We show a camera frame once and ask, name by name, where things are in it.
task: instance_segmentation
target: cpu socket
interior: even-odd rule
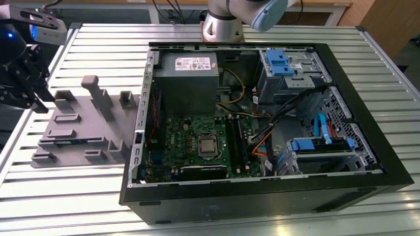
[[[199,135],[199,156],[204,160],[212,160],[217,157],[219,145],[217,136],[212,133]]]

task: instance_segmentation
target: green circuit board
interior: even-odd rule
[[[168,118],[163,165],[224,165],[228,167],[227,178],[261,176],[257,158],[249,162],[247,171],[240,173],[232,171],[225,119],[225,117]],[[248,117],[241,118],[241,125],[244,136],[251,135],[252,126]],[[216,137],[217,154],[211,158],[200,156],[199,141],[205,136]],[[155,178],[157,178],[159,182],[171,181],[171,172],[168,170],[157,172]]]

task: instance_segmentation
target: aluminum work surface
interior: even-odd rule
[[[9,149],[0,156],[0,235],[420,234],[419,92],[395,70],[389,58],[371,37],[351,27],[284,26],[267,33],[244,27],[244,32],[249,42],[329,44],[416,183],[339,212],[149,226],[128,207],[119,205],[123,165],[31,167],[52,110],[48,114],[25,111],[5,146]],[[99,85],[111,95],[121,90],[139,93],[151,41],[200,41],[200,27],[84,24],[69,33],[69,43],[60,47],[61,56],[53,60],[57,66],[49,80],[52,93],[69,89],[73,95],[87,95],[80,86],[84,75],[97,75]]]

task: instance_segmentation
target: power supply label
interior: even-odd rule
[[[211,58],[177,58],[175,70],[211,70]]]

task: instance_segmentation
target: blue light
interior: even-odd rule
[[[31,37],[32,37],[32,39],[35,40],[36,39],[36,37],[37,37],[37,27],[36,26],[33,26],[33,25],[31,25]]]

